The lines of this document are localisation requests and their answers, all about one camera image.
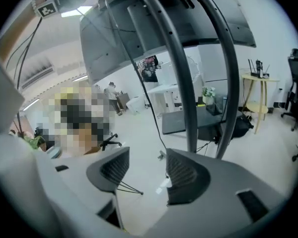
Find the floor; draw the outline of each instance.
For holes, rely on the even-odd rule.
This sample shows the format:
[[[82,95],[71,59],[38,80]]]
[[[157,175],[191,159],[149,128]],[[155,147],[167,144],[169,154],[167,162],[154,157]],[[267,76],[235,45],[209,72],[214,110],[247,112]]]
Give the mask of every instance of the floor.
[[[298,129],[291,132],[293,119],[280,117],[283,110],[275,109],[260,123],[257,134],[250,129],[245,136],[231,141],[223,157],[237,163],[266,181],[279,193],[288,197],[298,178],[298,153],[296,141]],[[253,124],[257,116],[252,115]],[[124,146],[130,147],[130,167],[123,181],[143,191],[144,195],[118,191],[118,203],[125,229],[133,235],[143,235],[167,210],[166,187],[170,185],[165,176],[165,160],[158,159],[164,150],[151,110],[132,115],[125,112],[116,117],[114,132]],[[161,135],[166,147],[186,150],[186,134]],[[198,147],[206,141],[198,140]],[[214,157],[217,146],[211,143],[198,154]]]

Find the air conditioner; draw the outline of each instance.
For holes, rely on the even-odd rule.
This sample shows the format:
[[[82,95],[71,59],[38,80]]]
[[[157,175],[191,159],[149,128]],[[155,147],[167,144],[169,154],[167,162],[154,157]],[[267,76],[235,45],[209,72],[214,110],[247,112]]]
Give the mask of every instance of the air conditioner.
[[[36,81],[44,78],[45,76],[51,74],[54,72],[54,68],[51,66],[51,67],[48,67],[47,69],[39,72],[38,74],[35,74],[33,77],[29,78],[28,80],[26,80],[22,86],[21,86],[21,89],[24,90],[26,89],[27,87],[29,87],[30,85],[32,85],[33,83],[35,83]]]

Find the round table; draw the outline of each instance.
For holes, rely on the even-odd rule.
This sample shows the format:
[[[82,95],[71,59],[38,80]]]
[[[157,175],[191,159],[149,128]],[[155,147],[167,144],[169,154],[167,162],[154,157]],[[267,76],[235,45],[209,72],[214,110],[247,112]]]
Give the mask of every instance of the round table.
[[[243,74],[242,75],[243,80],[248,79],[251,80],[250,82],[250,87],[249,87],[249,91],[245,100],[245,103],[243,105],[242,108],[242,112],[245,109],[245,107],[247,107],[249,110],[251,110],[252,112],[256,112],[258,113],[258,120],[257,120],[257,124],[256,124],[256,128],[255,128],[255,134],[258,130],[258,126],[259,126],[259,121],[261,118],[261,115],[264,114],[264,119],[265,120],[265,116],[266,113],[268,113],[268,107],[267,107],[267,82],[278,82],[278,79],[272,79],[272,78],[258,78],[255,76],[250,75],[249,73],[247,74]],[[253,85],[255,81],[260,81],[260,102],[248,102],[250,93],[252,91]],[[265,104],[263,104],[263,86],[265,87]]]

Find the potted plant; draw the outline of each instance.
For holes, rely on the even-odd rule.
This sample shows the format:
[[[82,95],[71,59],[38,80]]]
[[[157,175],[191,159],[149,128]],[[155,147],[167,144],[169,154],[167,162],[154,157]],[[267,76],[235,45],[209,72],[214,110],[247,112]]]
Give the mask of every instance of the potted plant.
[[[214,103],[215,88],[206,87],[202,88],[202,100],[206,105],[212,105]]]

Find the black bag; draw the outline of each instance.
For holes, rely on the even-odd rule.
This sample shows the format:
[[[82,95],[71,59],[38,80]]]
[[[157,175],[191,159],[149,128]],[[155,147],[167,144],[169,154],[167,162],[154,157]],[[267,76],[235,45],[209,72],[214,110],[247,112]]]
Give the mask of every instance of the black bag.
[[[242,114],[241,117],[236,119],[234,131],[232,138],[244,136],[249,129],[252,129],[254,126],[247,119],[246,115]]]

